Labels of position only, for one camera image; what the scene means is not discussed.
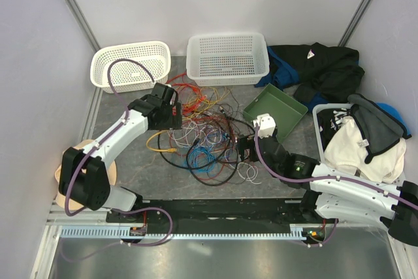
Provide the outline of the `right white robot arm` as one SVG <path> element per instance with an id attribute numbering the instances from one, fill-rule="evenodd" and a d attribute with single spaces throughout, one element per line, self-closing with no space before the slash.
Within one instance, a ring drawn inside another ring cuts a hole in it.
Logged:
<path id="1" fill-rule="evenodd" d="M 239 137 L 238 155 L 249 153 L 268 173 L 295 188 L 304 189 L 300 217 L 357 222 L 378 227 L 394 239 L 417 245 L 417 184 L 374 182 L 346 174 L 308 156 L 289 153 L 275 137 Z"/>

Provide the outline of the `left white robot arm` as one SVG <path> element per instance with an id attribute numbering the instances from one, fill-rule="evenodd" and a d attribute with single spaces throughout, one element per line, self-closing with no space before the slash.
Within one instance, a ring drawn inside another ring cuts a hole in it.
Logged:
<path id="1" fill-rule="evenodd" d="M 115 159 L 136 138 L 147 131 L 180 129 L 182 105 L 177 91 L 156 83 L 149 94 L 132 101 L 124 114 L 101 136 L 82 148 L 70 147 L 61 161 L 58 191 L 64 198 L 66 215 L 74 216 L 70 202 L 82 209 L 107 208 L 120 211 L 129 222 L 143 215 L 140 195 L 127 188 L 110 184 L 108 171 Z"/>

